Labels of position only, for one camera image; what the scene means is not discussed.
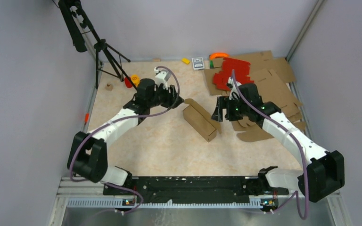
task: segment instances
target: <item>floor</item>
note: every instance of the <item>floor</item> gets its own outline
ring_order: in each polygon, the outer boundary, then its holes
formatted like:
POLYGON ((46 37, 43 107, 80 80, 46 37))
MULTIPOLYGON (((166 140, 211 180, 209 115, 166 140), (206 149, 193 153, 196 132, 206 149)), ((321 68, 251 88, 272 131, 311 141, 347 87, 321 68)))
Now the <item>floor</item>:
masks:
MULTIPOLYGON (((155 66, 170 68, 177 76, 184 99, 193 98, 212 113, 216 96, 210 96, 202 71, 192 65, 176 62, 123 63, 129 76, 154 78, 155 66)), ((104 70, 114 73, 109 64, 104 70)), ((134 89, 126 88, 118 78, 102 73, 89 130, 106 122, 131 100, 134 89), (112 91, 105 89, 114 85, 112 91)), ((183 118, 181 104, 164 115, 147 118, 126 132, 108 148, 109 165, 130 171, 134 176, 236 176, 257 175, 261 168, 277 165, 284 169, 299 169, 293 156, 275 139, 246 143, 240 141, 230 122, 222 122, 222 134, 211 142, 204 140, 183 118)), ((151 113, 164 108, 156 107, 151 113)))

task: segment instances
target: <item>robotic arm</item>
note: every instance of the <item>robotic arm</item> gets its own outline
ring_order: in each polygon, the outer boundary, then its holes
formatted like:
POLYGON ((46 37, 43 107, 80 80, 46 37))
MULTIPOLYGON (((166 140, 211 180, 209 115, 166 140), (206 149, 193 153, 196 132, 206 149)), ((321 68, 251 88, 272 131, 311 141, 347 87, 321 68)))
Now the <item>robotic arm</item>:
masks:
MULTIPOLYGON (((176 108, 184 102, 181 97, 177 96, 175 86, 167 84, 170 73, 157 68, 154 71, 156 81, 142 79, 132 100, 126 103, 117 115, 103 124, 109 124, 108 126, 88 139, 74 162, 73 171, 75 173, 94 183, 109 182, 118 186, 127 186, 131 182, 132 174, 130 172, 116 166, 108 166, 107 147, 110 147, 126 131, 141 124, 145 120, 145 116, 150 114, 152 107, 160 105, 165 108, 176 108), (123 117, 130 118, 112 123, 123 117)), ((84 132, 78 132, 75 135, 67 162, 68 169, 75 151, 87 136, 88 134, 84 132)))
MULTIPOLYGON (((259 111, 269 116, 274 121, 284 126, 288 131, 276 125, 271 120, 251 109, 239 96, 230 78, 228 87, 231 89, 229 97, 218 97, 217 106, 212 119, 222 121, 222 110, 226 109, 225 119, 229 121, 241 120, 247 116, 264 131, 273 135, 295 159, 302 164, 302 158, 296 142, 289 136, 293 134, 299 141, 304 152, 304 159, 307 163, 309 181, 309 200, 317 202, 332 192, 340 189, 345 184, 344 158, 338 151, 329 152, 306 137, 292 122, 290 122, 281 109, 273 102, 263 103, 262 97, 258 94, 257 86, 253 83, 237 85, 242 95, 259 111)), ((304 180, 302 170, 279 169, 269 167, 259 172, 259 177, 266 181, 269 187, 283 187, 292 190, 300 190, 304 193, 304 180)))

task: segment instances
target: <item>red object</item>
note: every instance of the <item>red object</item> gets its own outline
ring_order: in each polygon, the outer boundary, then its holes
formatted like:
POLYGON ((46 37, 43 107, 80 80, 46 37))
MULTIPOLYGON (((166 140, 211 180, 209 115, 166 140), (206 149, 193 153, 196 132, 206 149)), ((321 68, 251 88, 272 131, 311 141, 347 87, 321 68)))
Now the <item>red object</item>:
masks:
POLYGON ((132 88, 132 83, 127 79, 127 77, 124 78, 124 83, 127 88, 132 88))
POLYGON ((84 118, 84 125, 87 124, 89 118, 90 118, 90 114, 86 113, 85 118, 84 118))
POLYGON ((233 69, 235 70, 236 80, 241 84, 253 83, 248 76, 250 70, 249 62, 225 57, 222 63, 222 70, 214 74, 213 77, 213 83, 217 89, 230 91, 230 88, 227 87, 227 82, 228 78, 232 75, 233 69))

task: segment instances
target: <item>gray floor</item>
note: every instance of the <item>gray floor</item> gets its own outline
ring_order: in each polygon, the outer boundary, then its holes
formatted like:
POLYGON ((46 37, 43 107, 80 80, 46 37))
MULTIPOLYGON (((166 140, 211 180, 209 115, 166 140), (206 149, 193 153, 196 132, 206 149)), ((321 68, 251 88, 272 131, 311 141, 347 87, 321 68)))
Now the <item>gray floor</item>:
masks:
POLYGON ((274 215, 246 213, 238 209, 140 209, 126 216, 100 208, 67 208, 62 226, 333 226, 327 200, 310 203, 310 217, 302 221, 295 199, 274 215))

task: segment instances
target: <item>deck of cards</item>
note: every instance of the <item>deck of cards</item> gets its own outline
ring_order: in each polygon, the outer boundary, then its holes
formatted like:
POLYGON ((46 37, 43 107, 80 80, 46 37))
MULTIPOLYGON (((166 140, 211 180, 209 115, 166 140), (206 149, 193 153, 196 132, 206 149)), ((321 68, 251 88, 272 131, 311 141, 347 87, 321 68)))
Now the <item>deck of cards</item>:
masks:
POLYGON ((192 64, 194 70, 202 70, 205 68, 205 64, 203 63, 203 57, 192 58, 192 64))

